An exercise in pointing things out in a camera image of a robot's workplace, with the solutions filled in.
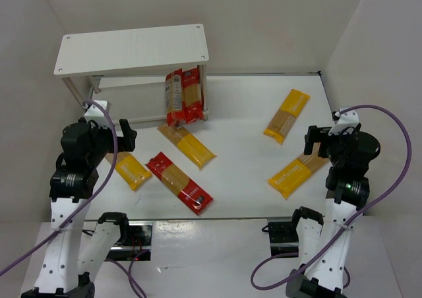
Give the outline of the red pasta bag label side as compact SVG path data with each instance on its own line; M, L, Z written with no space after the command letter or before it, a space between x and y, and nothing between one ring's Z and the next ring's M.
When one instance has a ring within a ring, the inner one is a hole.
M166 119L169 126L176 125L185 120L182 76L182 69L173 71L166 76Z

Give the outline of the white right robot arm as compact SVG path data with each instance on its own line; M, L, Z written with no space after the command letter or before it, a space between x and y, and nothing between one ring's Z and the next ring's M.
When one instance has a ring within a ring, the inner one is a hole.
M309 127L304 153L331 162L326 178L326 211L300 207L293 214L299 238L300 274L288 281L288 297L343 297L345 261L353 226L346 221L364 208L369 197L365 177L380 154L380 143L361 126L330 134L328 127Z

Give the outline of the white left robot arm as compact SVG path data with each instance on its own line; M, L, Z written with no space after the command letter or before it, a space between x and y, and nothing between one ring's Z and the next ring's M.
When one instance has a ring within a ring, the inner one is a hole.
M94 281L110 248L126 238L127 215L105 212L86 249L80 249L85 217L98 180L97 167L111 153L132 152L136 131L129 122L114 128L81 118L63 129L62 153L50 180L51 234L44 261L32 289L22 297L93 297Z

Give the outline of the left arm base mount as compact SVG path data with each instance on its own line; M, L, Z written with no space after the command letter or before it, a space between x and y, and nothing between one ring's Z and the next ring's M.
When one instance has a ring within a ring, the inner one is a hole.
M136 255L140 254L137 261L150 260L150 249L152 244L152 224L134 223L130 224L127 238L124 241L118 241L107 255L114 261L128 262Z

